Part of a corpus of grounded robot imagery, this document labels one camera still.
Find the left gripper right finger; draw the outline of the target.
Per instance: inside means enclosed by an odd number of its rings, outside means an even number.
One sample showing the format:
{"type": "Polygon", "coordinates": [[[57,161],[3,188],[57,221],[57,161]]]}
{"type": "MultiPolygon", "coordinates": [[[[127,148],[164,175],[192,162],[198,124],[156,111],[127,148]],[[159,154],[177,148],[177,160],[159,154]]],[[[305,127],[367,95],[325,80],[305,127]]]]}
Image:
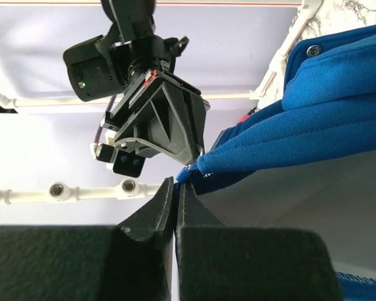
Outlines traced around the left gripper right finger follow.
{"type": "Polygon", "coordinates": [[[342,300],[314,232],[226,226],[180,187],[176,252],[181,300],[342,300]]]}

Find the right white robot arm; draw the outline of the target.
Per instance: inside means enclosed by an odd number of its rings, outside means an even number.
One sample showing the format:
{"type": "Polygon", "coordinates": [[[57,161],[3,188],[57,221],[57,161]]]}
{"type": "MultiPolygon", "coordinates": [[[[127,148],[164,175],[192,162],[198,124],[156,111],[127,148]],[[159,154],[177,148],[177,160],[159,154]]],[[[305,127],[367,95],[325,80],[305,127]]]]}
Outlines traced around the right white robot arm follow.
{"type": "Polygon", "coordinates": [[[209,104],[174,73],[188,38],[155,34],[154,1],[103,1],[102,8],[112,22],[108,33],[63,54],[74,92],[84,102],[120,96],[103,122],[116,149],[194,163],[204,152],[209,104]]]}

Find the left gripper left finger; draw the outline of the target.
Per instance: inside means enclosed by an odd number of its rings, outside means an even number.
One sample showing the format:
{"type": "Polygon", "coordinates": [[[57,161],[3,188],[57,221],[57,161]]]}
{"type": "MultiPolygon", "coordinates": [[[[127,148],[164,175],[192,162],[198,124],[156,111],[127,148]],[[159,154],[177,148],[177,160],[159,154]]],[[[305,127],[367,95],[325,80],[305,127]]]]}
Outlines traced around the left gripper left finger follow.
{"type": "Polygon", "coordinates": [[[0,226],[0,300],[170,300],[173,185],[115,226],[0,226]]]}

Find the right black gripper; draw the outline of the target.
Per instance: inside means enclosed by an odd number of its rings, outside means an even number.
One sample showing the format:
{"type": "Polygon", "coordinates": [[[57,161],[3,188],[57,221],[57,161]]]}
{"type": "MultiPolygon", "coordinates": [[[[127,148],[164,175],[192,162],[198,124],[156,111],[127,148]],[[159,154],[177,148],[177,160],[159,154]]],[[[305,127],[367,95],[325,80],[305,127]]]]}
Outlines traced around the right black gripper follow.
{"type": "Polygon", "coordinates": [[[201,155],[207,105],[200,90],[174,75],[188,43],[186,36],[151,35],[120,45],[117,34],[109,33],[63,53],[80,100],[124,96],[106,121],[118,130],[117,149],[146,158],[163,153],[185,166],[201,155]]]}

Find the blue jacket with white lining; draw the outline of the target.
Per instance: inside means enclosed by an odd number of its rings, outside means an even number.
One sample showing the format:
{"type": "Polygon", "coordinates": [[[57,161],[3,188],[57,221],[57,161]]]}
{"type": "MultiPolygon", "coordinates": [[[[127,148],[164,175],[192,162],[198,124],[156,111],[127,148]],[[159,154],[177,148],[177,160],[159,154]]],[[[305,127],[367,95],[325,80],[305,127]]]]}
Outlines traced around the blue jacket with white lining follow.
{"type": "Polygon", "coordinates": [[[177,183],[205,194],[260,169],[375,151],[376,25],[299,42],[283,88],[281,100],[221,132],[177,183]]]}

